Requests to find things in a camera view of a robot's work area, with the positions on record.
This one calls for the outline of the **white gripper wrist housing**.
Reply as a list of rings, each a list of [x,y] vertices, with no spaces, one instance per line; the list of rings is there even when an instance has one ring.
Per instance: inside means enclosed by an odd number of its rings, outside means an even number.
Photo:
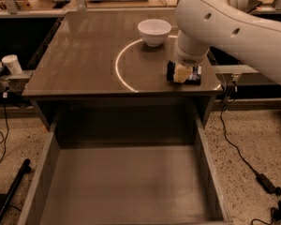
[[[190,66],[198,66],[206,57],[209,49],[208,45],[179,31],[174,44],[174,57],[179,64],[175,65],[173,81],[184,83],[189,80],[193,75],[193,68]]]

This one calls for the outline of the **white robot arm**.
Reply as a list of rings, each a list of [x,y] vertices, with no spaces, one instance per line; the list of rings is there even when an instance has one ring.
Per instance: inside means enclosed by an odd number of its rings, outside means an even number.
[[[180,0],[175,57],[199,63],[211,47],[281,85],[281,22],[246,13],[247,0]]]

